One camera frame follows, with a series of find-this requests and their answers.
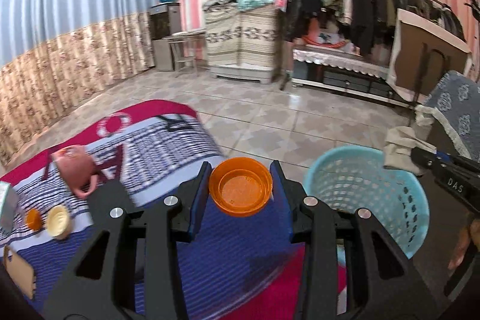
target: light blue plastic basket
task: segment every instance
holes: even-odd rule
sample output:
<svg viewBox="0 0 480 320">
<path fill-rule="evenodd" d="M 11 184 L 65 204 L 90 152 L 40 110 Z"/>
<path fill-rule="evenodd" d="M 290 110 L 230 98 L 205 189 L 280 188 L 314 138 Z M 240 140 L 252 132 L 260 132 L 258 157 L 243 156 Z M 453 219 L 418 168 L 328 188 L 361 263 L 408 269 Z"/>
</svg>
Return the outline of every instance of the light blue plastic basket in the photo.
<svg viewBox="0 0 480 320">
<path fill-rule="evenodd" d="M 430 211 L 423 188 L 407 171 L 383 169 L 380 150 L 334 148 L 308 170 L 304 187 L 332 209 L 350 213 L 369 209 L 408 258 L 425 240 Z"/>
</svg>

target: blue curtain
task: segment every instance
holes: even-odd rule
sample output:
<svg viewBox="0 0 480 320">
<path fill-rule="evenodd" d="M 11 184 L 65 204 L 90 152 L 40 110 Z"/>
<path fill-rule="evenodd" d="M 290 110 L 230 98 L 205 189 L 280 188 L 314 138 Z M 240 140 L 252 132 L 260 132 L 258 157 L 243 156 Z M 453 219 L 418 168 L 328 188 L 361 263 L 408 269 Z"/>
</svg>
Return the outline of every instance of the blue curtain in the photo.
<svg viewBox="0 0 480 320">
<path fill-rule="evenodd" d="M 0 163 L 72 108 L 153 66 L 155 0 L 0 0 Z"/>
</svg>

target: chair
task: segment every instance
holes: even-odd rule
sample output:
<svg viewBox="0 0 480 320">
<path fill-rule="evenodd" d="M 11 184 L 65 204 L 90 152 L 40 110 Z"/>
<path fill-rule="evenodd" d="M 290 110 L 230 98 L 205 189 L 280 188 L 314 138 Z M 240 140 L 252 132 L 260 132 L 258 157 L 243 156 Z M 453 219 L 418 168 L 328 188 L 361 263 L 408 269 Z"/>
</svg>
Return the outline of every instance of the chair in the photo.
<svg viewBox="0 0 480 320">
<path fill-rule="evenodd" d="M 192 64 L 195 75 L 198 75 L 196 52 L 198 44 L 205 39 L 205 29 L 194 29 L 192 31 L 182 31 L 165 37 L 170 44 L 175 62 L 175 77 L 180 74 L 186 63 Z"/>
</svg>

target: orange bowl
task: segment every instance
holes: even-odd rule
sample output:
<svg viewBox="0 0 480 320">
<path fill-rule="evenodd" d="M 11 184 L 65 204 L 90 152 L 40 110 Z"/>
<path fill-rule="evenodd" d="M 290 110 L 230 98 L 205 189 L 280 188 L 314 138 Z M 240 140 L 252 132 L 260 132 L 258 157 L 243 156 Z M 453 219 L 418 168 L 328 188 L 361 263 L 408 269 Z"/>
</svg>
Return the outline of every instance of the orange bowl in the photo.
<svg viewBox="0 0 480 320">
<path fill-rule="evenodd" d="M 219 209 L 233 217 L 248 217 L 262 210 L 272 194 L 272 175 L 251 158 L 231 158 L 210 175 L 208 188 Z"/>
<path fill-rule="evenodd" d="M 30 209 L 27 213 L 25 223 L 32 231 L 39 231 L 42 228 L 42 215 L 37 209 Z"/>
</svg>

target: cream bowl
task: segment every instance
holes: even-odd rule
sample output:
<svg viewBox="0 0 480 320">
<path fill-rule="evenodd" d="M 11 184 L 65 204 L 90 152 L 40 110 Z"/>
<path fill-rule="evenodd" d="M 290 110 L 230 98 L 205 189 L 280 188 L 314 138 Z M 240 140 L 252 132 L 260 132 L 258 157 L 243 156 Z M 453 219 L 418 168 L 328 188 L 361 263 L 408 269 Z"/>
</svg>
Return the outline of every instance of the cream bowl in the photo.
<svg viewBox="0 0 480 320">
<path fill-rule="evenodd" d="M 52 207 L 46 216 L 46 227 L 46 231 L 52 238 L 57 240 L 66 239 L 72 229 L 72 221 L 68 209 L 63 205 Z"/>
</svg>

